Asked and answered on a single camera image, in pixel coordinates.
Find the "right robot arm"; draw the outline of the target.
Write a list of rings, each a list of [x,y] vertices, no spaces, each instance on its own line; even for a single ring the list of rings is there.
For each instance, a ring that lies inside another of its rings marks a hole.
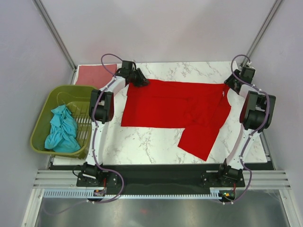
[[[244,186],[243,165],[255,139],[267,129],[273,117],[276,96],[268,95],[252,84],[255,69],[243,66],[232,72],[225,84],[238,95],[245,97],[239,122],[241,129],[232,152],[220,165],[217,181],[222,186]]]

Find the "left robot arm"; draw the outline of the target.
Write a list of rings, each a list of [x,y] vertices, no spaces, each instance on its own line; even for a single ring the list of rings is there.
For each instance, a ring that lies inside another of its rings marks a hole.
[[[104,181],[103,170],[99,167],[103,164],[103,150],[109,122],[114,117],[114,97],[128,84],[144,87],[149,81],[137,68],[135,62],[123,60],[121,67],[113,74],[113,78],[104,87],[91,92],[89,116],[92,120],[92,133],[89,153],[82,166],[81,175],[93,186],[99,186]]]

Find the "red t shirt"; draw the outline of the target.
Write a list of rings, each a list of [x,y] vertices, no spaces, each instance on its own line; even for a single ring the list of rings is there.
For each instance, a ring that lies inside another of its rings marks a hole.
[[[130,84],[123,127],[182,128],[178,147],[206,161],[231,105],[226,84],[151,79],[144,87]]]

